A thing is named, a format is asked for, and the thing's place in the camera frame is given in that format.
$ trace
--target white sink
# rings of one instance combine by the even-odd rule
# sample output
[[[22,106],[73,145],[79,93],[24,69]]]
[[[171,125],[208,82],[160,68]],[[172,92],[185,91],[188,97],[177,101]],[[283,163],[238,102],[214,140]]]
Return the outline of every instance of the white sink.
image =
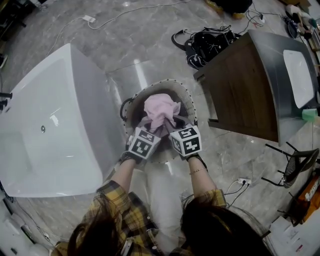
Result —
[[[290,78],[294,101],[300,109],[314,97],[314,87],[307,61],[300,51],[294,50],[284,50],[283,58]]]
[[[66,44],[30,71],[0,114],[0,180],[12,197],[94,192],[124,149],[106,75]]]

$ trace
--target chair leg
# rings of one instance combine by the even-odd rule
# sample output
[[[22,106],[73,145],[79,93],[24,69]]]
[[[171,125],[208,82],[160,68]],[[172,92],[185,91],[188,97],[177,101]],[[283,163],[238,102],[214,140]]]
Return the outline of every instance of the chair leg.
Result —
[[[289,145],[289,147],[293,148],[293,150],[294,150],[294,151],[299,152],[299,150],[298,150],[298,149],[296,149],[294,146],[292,146],[289,142],[286,142],[286,143]]]
[[[275,185],[275,186],[277,186],[277,187],[283,187],[283,186],[284,186],[284,185],[280,185],[280,184],[274,183],[273,181],[271,181],[271,180],[269,180],[269,179],[267,179],[267,178],[264,178],[264,177],[262,177],[261,180],[264,180],[264,181],[266,181],[266,182],[269,182],[269,183],[271,183],[272,185]]]
[[[271,149],[273,149],[273,150],[275,150],[275,151],[278,151],[278,152],[280,152],[280,153],[282,153],[282,154],[284,154],[284,155],[286,155],[286,156],[288,156],[288,157],[292,157],[292,155],[291,154],[288,154],[287,152],[284,152],[284,151],[282,151],[282,150],[280,150],[280,149],[278,149],[278,148],[276,148],[276,147],[274,147],[274,146],[271,146],[271,145],[269,145],[269,144],[265,144],[267,147],[269,147],[269,148],[271,148]]]

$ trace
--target bracelet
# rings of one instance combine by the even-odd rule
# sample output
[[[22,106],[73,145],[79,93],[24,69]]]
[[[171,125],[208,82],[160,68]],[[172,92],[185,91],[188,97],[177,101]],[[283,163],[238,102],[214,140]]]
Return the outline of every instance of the bracelet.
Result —
[[[201,168],[201,169],[198,169],[198,170],[194,170],[194,171],[190,172],[189,175],[192,175],[192,174],[194,174],[194,173],[197,173],[197,172],[199,172],[199,171],[201,171],[201,170],[207,170],[207,168]]]

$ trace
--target power strip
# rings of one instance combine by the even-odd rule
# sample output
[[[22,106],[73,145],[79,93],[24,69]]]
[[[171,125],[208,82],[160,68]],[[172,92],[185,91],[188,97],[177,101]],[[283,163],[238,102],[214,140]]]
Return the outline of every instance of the power strip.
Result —
[[[243,184],[243,185],[246,185],[246,184],[251,184],[251,179],[249,179],[249,178],[238,178],[238,180],[237,180],[237,182],[239,183],[239,184]]]
[[[91,17],[89,15],[83,16],[82,19],[85,20],[86,22],[89,22],[89,23],[94,23],[96,21],[96,19],[94,17]]]

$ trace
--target wash basin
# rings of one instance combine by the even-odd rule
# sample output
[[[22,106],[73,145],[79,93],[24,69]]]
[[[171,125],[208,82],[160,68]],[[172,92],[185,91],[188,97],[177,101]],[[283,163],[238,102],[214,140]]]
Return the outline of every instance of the wash basin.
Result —
[[[284,50],[283,58],[288,72],[296,106],[301,109],[314,97],[314,86],[306,58],[300,51]]]

